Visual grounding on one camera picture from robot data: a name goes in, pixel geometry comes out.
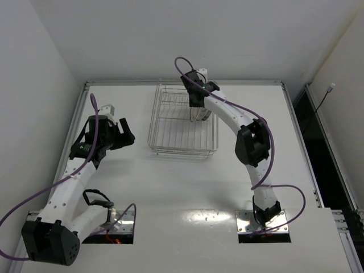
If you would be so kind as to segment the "black rimmed white plate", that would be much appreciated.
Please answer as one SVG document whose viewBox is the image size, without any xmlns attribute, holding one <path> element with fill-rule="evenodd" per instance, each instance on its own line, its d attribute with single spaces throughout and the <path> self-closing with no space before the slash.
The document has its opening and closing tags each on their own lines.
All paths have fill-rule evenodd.
<svg viewBox="0 0 364 273">
<path fill-rule="evenodd" d="M 204 107 L 200 107 L 198 109 L 198 113 L 197 113 L 196 120 L 197 121 L 204 121 L 204 120 L 206 120 L 205 116 L 206 116 L 207 112 L 208 112 L 207 109 L 205 109 Z"/>
</svg>

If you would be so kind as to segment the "orange sunburst white plate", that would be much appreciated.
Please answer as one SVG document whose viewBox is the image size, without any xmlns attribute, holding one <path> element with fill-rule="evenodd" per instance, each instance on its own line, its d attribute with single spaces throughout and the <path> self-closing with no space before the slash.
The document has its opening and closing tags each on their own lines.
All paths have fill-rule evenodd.
<svg viewBox="0 0 364 273">
<path fill-rule="evenodd" d="M 190 107 L 189 120 L 191 122 L 199 121 L 201 119 L 200 112 L 201 112 L 200 107 Z"/>
</svg>

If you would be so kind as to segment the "green rimmed white plate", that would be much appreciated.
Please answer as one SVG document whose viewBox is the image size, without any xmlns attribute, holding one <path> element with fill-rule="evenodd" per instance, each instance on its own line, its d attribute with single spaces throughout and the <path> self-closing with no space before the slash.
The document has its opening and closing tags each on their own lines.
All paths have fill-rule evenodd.
<svg viewBox="0 0 364 273">
<path fill-rule="evenodd" d="M 206 121 L 206 120 L 210 117 L 211 113 L 212 113 L 212 112 L 211 112 L 210 110 L 206 109 L 206 111 L 205 111 L 205 115 L 204 115 L 204 117 L 202 118 L 202 120 L 203 120 L 203 121 Z"/>
</svg>

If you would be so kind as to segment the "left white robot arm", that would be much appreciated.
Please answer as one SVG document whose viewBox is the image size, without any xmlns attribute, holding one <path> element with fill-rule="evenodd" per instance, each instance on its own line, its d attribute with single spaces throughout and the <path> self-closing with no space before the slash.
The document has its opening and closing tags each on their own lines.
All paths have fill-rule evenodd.
<svg viewBox="0 0 364 273">
<path fill-rule="evenodd" d="M 111 230 L 117 223 L 112 201 L 88 201 L 88 208 L 74 216 L 86 185 L 107 151 L 134 144 L 127 120 L 114 122 L 109 114 L 91 115 L 71 147 L 64 182 L 57 185 L 46 206 L 34 220 L 25 221 L 22 238 L 29 260 L 70 266 L 81 243 L 90 236 Z"/>
</svg>

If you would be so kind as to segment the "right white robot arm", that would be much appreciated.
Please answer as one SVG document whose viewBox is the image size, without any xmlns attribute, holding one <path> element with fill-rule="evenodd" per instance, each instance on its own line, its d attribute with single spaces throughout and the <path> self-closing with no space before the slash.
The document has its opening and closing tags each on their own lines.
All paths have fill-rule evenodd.
<svg viewBox="0 0 364 273">
<path fill-rule="evenodd" d="M 249 117 L 226 99 L 218 85 L 211 81 L 204 83 L 196 70 L 182 75 L 181 80 L 188 92 L 190 106 L 211 111 L 235 134 L 235 155 L 247 168 L 251 180 L 255 220 L 265 227 L 281 211 L 269 178 L 274 149 L 265 120 Z"/>
</svg>

